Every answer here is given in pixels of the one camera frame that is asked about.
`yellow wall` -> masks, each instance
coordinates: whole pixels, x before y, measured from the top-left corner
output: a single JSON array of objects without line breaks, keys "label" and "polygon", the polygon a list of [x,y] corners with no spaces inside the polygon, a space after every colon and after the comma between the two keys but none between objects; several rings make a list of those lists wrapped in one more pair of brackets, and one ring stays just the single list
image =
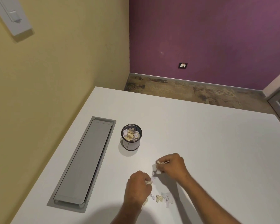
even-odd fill
[{"label": "yellow wall", "polygon": [[34,34],[12,38],[0,19],[0,223],[11,222],[93,87],[123,89],[129,73],[129,0],[19,1]]}]

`mesh pen holder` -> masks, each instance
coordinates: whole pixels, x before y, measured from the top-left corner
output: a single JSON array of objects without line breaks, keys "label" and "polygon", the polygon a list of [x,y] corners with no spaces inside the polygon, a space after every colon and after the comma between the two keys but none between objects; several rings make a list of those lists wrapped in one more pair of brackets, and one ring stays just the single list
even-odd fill
[{"label": "mesh pen holder", "polygon": [[[129,128],[135,128],[136,131],[139,132],[139,139],[137,141],[127,141],[124,137],[123,137],[123,131],[127,130]],[[128,124],[125,127],[123,127],[123,129],[121,130],[121,137],[122,137],[122,143],[123,146],[126,150],[129,151],[135,151],[136,149],[138,149],[138,147],[140,146],[140,139],[142,137],[142,130],[139,126],[135,125],[135,124]]]}]

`wall socket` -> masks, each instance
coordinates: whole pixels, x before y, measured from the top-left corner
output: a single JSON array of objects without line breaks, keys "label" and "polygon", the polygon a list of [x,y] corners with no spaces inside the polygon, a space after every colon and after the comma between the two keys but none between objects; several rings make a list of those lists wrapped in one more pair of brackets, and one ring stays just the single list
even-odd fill
[{"label": "wall socket", "polygon": [[188,66],[188,64],[186,64],[186,63],[179,63],[178,68],[186,69],[187,66]]}]

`tiled floor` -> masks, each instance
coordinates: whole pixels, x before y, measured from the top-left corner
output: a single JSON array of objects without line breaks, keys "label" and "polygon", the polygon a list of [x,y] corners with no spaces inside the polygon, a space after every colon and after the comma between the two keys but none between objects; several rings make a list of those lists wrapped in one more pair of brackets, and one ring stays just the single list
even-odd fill
[{"label": "tiled floor", "polygon": [[261,91],[130,74],[125,91],[275,114]]}]

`forearm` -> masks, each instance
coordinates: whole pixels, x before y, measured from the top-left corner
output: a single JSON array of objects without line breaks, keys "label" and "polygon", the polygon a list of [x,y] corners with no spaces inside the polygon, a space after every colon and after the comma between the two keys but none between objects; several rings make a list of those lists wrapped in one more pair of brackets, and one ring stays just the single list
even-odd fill
[{"label": "forearm", "polygon": [[189,195],[204,224],[240,224],[208,195],[190,174],[180,181],[180,185]]},{"label": "forearm", "polygon": [[123,204],[111,224],[134,224],[136,223],[140,211],[141,207],[138,205]]}]

